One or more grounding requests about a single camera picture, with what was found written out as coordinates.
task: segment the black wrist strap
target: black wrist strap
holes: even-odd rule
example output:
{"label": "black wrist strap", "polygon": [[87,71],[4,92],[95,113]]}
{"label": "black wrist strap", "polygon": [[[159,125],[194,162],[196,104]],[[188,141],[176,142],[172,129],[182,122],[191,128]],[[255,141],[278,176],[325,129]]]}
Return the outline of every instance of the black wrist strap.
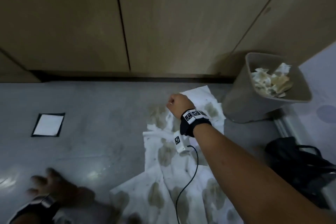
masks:
{"label": "black wrist strap", "polygon": [[42,224],[53,223],[53,217],[60,207],[60,204],[54,201],[50,196],[38,196],[17,211],[9,223],[12,223],[15,219],[19,218],[19,216],[26,213],[36,214]]}
{"label": "black wrist strap", "polygon": [[202,111],[188,109],[181,115],[180,133],[181,135],[194,137],[196,125],[207,123],[211,125],[209,117]]}

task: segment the white wall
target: white wall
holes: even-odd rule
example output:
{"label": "white wall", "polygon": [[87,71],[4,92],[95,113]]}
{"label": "white wall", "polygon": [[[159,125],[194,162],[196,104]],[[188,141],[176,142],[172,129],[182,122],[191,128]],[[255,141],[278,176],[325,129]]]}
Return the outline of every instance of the white wall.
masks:
{"label": "white wall", "polygon": [[293,110],[310,136],[307,143],[336,164],[336,42],[300,66],[313,100],[294,104]]}

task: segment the trash can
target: trash can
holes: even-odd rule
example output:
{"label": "trash can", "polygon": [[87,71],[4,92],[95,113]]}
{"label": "trash can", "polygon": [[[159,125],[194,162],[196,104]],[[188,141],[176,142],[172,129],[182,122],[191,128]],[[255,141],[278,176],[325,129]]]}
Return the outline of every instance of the trash can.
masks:
{"label": "trash can", "polygon": [[224,115],[238,123],[268,118],[268,113],[285,104],[307,103],[312,94],[300,69],[292,66],[288,77],[293,82],[291,89],[283,98],[264,96],[254,86],[251,72],[262,67],[273,73],[281,63],[287,63],[284,57],[265,53],[250,52],[245,56],[245,65],[226,95],[222,107]]}

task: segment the used tissue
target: used tissue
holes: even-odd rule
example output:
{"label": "used tissue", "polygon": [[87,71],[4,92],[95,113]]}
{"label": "used tissue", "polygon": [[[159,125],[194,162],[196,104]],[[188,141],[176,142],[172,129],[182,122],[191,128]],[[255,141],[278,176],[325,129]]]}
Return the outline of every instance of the used tissue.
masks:
{"label": "used tissue", "polygon": [[256,89],[264,95],[282,98],[285,91],[293,86],[287,74],[291,65],[281,63],[273,74],[268,74],[269,69],[257,68],[251,73]]}

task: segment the black bag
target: black bag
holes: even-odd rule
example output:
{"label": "black bag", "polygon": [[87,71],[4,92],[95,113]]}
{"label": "black bag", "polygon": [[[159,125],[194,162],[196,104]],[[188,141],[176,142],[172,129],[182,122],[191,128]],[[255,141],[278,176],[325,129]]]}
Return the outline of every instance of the black bag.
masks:
{"label": "black bag", "polygon": [[[315,154],[301,150],[304,148]],[[321,189],[336,178],[336,166],[323,159],[319,149],[297,145],[294,137],[286,137],[268,143],[265,152],[273,171],[316,206],[329,209]]]}

